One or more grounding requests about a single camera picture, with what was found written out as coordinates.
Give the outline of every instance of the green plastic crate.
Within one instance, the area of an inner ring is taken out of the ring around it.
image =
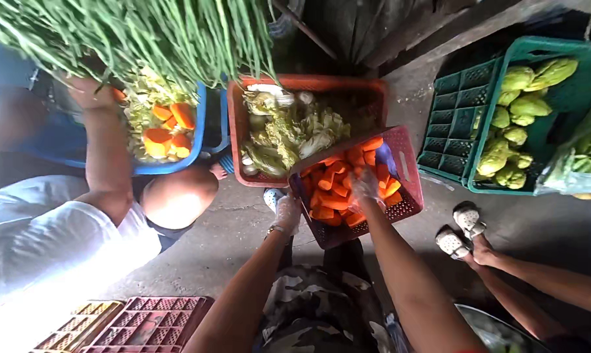
[[[501,57],[435,80],[418,169],[467,185],[480,122],[502,65]]]
[[[551,115],[538,117],[534,124],[527,127],[528,139],[522,150],[531,153],[535,160],[526,170],[527,182],[525,183],[525,186],[519,190],[512,190],[489,181],[474,181],[476,166],[479,163],[479,156],[485,145],[489,124],[491,123],[492,115],[494,114],[495,105],[500,94],[500,86],[506,69],[510,65],[527,65],[536,68],[543,61],[558,57],[576,58],[579,60],[579,67],[573,76],[568,77],[560,84],[549,88],[545,100],[553,109]],[[451,170],[459,171],[461,168],[442,170],[441,166],[444,165],[443,156],[445,155],[445,150],[443,154],[441,154],[440,165],[438,165],[437,169],[431,168],[433,164],[422,164],[420,169],[440,175],[448,180],[459,182],[464,187],[476,193],[533,195],[533,189],[535,188],[535,181],[538,175],[550,161],[558,145],[570,137],[574,127],[585,117],[590,108],[591,43],[536,36],[523,36],[511,44],[503,58],[490,60],[482,65],[488,65],[492,61],[495,62],[495,70],[497,70],[497,72],[495,73],[495,76],[492,77],[492,81],[488,86],[494,87],[495,89],[489,92],[486,101],[487,106],[483,107],[486,114],[480,116],[480,119],[478,120],[475,118],[475,121],[473,122],[475,124],[474,126],[478,127],[478,130],[475,131],[476,139],[473,141],[474,145],[466,159],[463,174],[457,175],[450,173]],[[452,91],[451,87],[453,87],[455,80],[453,76],[457,74],[441,77],[435,81],[436,96],[433,99],[433,109],[429,124],[433,121],[434,116],[442,115],[442,113],[438,113],[437,109],[434,109],[436,106],[435,102],[437,101],[438,96],[440,96],[437,88],[441,88],[440,92],[442,95],[445,95],[444,92],[447,92],[447,90]],[[455,108],[454,114],[457,113],[459,108],[460,107],[458,106]],[[431,153],[434,152],[426,149],[426,146],[428,143],[432,146],[437,146],[437,143],[428,141],[429,137],[430,136],[427,133],[423,152],[418,158],[418,164],[420,164],[420,160],[423,157],[424,161],[435,160],[431,155]]]

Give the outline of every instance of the red plastic crate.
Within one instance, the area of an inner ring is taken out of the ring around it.
[[[307,166],[323,161],[330,156],[341,153],[377,135],[383,137],[383,146],[380,146],[376,150],[376,162],[387,164],[392,170],[395,170],[395,173],[392,172],[392,174],[401,183],[401,188],[398,192],[402,196],[402,201],[396,205],[387,207],[385,216],[391,223],[395,223],[420,213],[424,208],[424,197],[422,195],[422,185],[420,184],[420,176],[415,161],[415,153],[411,146],[411,135],[406,126],[388,127],[367,136],[339,143],[296,163],[291,169],[291,175],[289,176],[289,185],[294,195],[300,199],[304,219],[310,227],[313,236],[315,236],[317,244],[322,249],[330,249],[331,247],[360,237],[363,234],[367,234],[370,232],[370,228],[367,222],[363,222],[354,228],[348,227],[345,223],[342,223],[338,227],[332,227],[310,218],[308,215],[310,199],[304,192],[304,186],[300,180],[300,171]]]
[[[356,93],[362,100],[358,112],[374,116],[376,126],[385,127],[387,122],[387,84],[383,80],[317,75],[278,75],[278,80],[288,91]],[[268,76],[256,79],[241,76],[240,83],[230,81],[228,86],[228,117],[232,134],[232,157],[237,180],[249,187],[284,188],[287,178],[271,178],[263,173],[248,176],[242,172],[239,149],[250,139],[250,113],[243,99],[245,87],[253,84],[275,84]]]
[[[213,302],[203,296],[135,296],[81,352],[179,353]]]

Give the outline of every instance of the plastic basket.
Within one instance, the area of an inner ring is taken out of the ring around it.
[[[528,65],[535,68],[543,61],[558,57],[576,58],[579,60],[579,67],[574,75],[568,77],[560,84],[549,88],[545,100],[553,109],[551,115],[538,117],[534,124],[527,127],[528,139],[527,143],[522,147],[522,150],[531,153],[534,157],[534,162],[526,170],[527,182],[525,183],[525,186],[519,190],[512,190],[489,181],[474,181],[476,166],[479,163],[479,157],[487,139],[489,125],[491,124],[492,115],[494,114],[496,102],[500,94],[500,86],[507,68],[510,65]],[[438,170],[435,171],[432,169],[433,164],[428,165],[428,162],[426,162],[437,159],[436,152],[426,149],[428,144],[434,146],[434,142],[425,140],[424,150],[420,155],[418,164],[420,164],[421,170],[443,176],[452,181],[460,182],[472,192],[506,195],[533,195],[533,189],[535,188],[535,181],[538,175],[550,161],[559,144],[563,143],[568,137],[570,137],[574,127],[585,117],[590,108],[591,43],[536,36],[523,36],[511,44],[503,58],[491,61],[495,63],[495,69],[497,70],[497,75],[492,76],[489,83],[490,85],[493,85],[494,89],[493,92],[487,96],[486,102],[488,105],[486,107],[474,107],[475,109],[483,109],[482,113],[484,114],[476,114],[475,111],[474,116],[480,118],[478,120],[475,118],[475,121],[472,124],[472,127],[476,127],[478,130],[474,131],[476,138],[472,141],[472,149],[468,157],[453,159],[447,164],[448,166],[451,166],[450,168],[444,168],[444,170],[438,168]],[[446,96],[448,92],[455,89],[454,76],[457,74],[441,77],[435,82],[435,98],[433,100],[431,119],[437,117],[436,114],[442,115],[442,113],[435,109],[437,107],[437,102],[442,100],[441,97]],[[455,114],[457,114],[458,110],[463,108],[464,107],[462,106],[456,106],[454,109]],[[464,168],[464,172],[460,178],[457,178],[457,174],[449,173],[449,171],[459,171],[461,167]]]
[[[180,161],[170,163],[143,163],[133,161],[134,174],[169,174],[178,172],[197,159],[202,150],[206,115],[206,87],[197,83],[199,104],[197,105],[196,126],[193,147],[190,155]],[[50,113],[47,124],[20,149],[45,160],[77,168],[86,167],[86,130],[77,124],[73,116],[55,110]]]
[[[286,90],[290,91],[356,93],[360,107],[357,113],[374,116],[376,126],[385,127],[388,93],[387,84],[383,80],[315,75],[278,75],[278,80]],[[240,81],[230,81],[228,86],[228,115],[236,178],[249,187],[286,187],[288,185],[286,177],[276,179],[263,173],[247,176],[242,172],[239,150],[244,141],[250,138],[250,114],[243,100],[244,89],[252,84],[275,84],[275,82],[268,76],[260,79],[242,76]]]
[[[123,309],[120,301],[88,301],[71,313],[71,318],[52,332],[30,353],[73,353],[90,344]]]
[[[411,135],[405,126],[388,127],[367,136],[337,144],[296,163],[291,169],[291,175],[289,176],[289,185],[294,195],[300,199],[304,219],[310,227],[313,236],[315,236],[317,244],[322,249],[330,249],[331,247],[355,239],[363,234],[369,233],[370,229],[367,222],[350,228],[345,223],[339,227],[332,227],[311,219],[308,215],[310,211],[308,208],[310,200],[304,192],[304,186],[300,180],[300,171],[307,166],[341,153],[355,144],[367,141],[377,135],[383,137],[383,145],[376,150],[376,162],[387,164],[390,173],[401,183],[399,192],[402,196],[402,201],[388,207],[385,211],[385,216],[391,223],[395,223],[416,215],[424,208],[424,197],[422,196],[422,186],[420,184],[417,165],[415,164],[415,153],[413,152],[413,147],[411,147]]]
[[[203,296],[135,296],[81,352],[181,352],[212,304]]]

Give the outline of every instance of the wristwatch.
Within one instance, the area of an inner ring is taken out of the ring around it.
[[[273,232],[274,230],[279,230],[280,232],[283,232],[283,233],[285,232],[285,229],[283,227],[274,225],[274,226],[269,227],[269,229],[267,229],[267,235],[269,235],[269,233]]]

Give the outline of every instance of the camouflage clothing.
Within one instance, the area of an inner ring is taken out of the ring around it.
[[[394,352],[374,289],[351,273],[285,268],[263,312],[254,352]]]

